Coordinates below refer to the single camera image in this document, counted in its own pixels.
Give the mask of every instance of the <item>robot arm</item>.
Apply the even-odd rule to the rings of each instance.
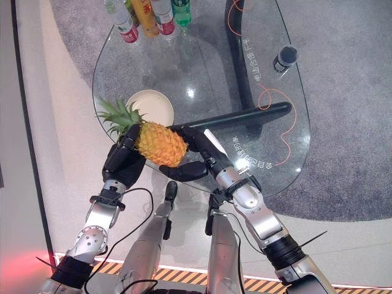
[[[312,259],[302,251],[277,216],[266,207],[262,193],[251,186],[248,178],[239,175],[225,153],[219,150],[221,147],[190,127],[179,127],[175,131],[185,139],[191,151],[200,152],[206,168],[223,193],[233,199],[236,211],[245,218],[249,231],[274,266],[277,277],[284,285],[290,285],[287,293],[336,294]],[[184,179],[181,172],[183,169],[184,167],[160,167],[163,173],[177,180]]]
[[[98,196],[90,198],[91,207],[86,223],[78,232],[74,246],[57,266],[55,273],[47,279],[40,293],[81,293],[83,284],[93,269],[94,257],[101,254],[108,243],[108,231],[125,209],[121,202],[123,193],[136,183],[146,159],[134,150],[140,126],[133,126],[108,154],[102,176],[104,186]]]

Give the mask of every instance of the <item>white floor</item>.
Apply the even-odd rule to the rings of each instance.
[[[18,5],[24,82],[53,247],[65,252],[84,224],[89,198],[102,188],[100,171],[111,146],[94,114],[91,89],[80,77],[56,27],[49,1]],[[160,203],[167,178],[146,167],[134,187],[146,187]],[[172,213],[172,235],[161,264],[206,268],[210,237],[204,234],[208,195],[180,185]],[[127,209],[110,232],[110,243],[132,230],[147,214],[148,196],[128,195]],[[371,222],[318,222],[281,216],[292,236],[334,284],[392,285],[392,219]],[[114,250],[124,259],[131,236]],[[244,274],[275,277],[263,256],[243,239]]]

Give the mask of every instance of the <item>black and yellow hazard stripe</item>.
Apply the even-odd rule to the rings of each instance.
[[[101,264],[102,262],[98,263],[93,271],[98,269]],[[122,265],[122,263],[118,262],[105,262],[99,270],[99,273],[119,274]],[[180,269],[159,267],[153,279],[194,285],[207,285],[207,274],[198,271],[183,271]],[[283,294],[285,293],[286,286],[276,281],[248,279],[245,277],[244,289],[252,292]],[[382,288],[336,288],[336,291],[338,294],[392,294],[392,290]]]

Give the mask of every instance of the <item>glass table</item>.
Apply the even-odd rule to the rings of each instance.
[[[273,0],[192,0],[191,14],[187,29],[154,39],[139,29],[132,44],[112,28],[94,71],[95,109],[102,109],[98,96],[126,102],[141,90],[159,91],[173,105],[174,124],[209,128],[236,168],[249,166],[264,196],[275,195],[301,172],[310,141],[297,65],[286,73],[273,66],[290,44],[279,7]],[[188,153],[184,162],[200,159]],[[188,184],[216,188],[210,176]]]

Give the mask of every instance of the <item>plastic bottle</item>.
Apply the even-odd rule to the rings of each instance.
[[[137,40],[139,32],[122,2],[115,7],[114,22],[125,42],[134,43]]]
[[[134,7],[132,6],[132,3],[130,2],[130,0],[124,0],[124,4],[125,4],[125,7],[127,7],[127,9],[128,9],[128,13],[129,13],[130,17],[132,17],[132,20],[134,21],[135,27],[139,27],[140,22],[136,16],[136,12],[135,12]]]
[[[135,9],[145,36],[147,38],[158,36],[159,29],[150,0],[130,0],[130,2]]]
[[[174,16],[171,0],[151,0],[159,31],[170,35],[174,31]]]
[[[174,9],[174,18],[176,23],[186,28],[190,23],[190,0],[171,0]]]
[[[298,52],[293,46],[284,46],[273,62],[274,68],[279,73],[286,73],[296,63]]]

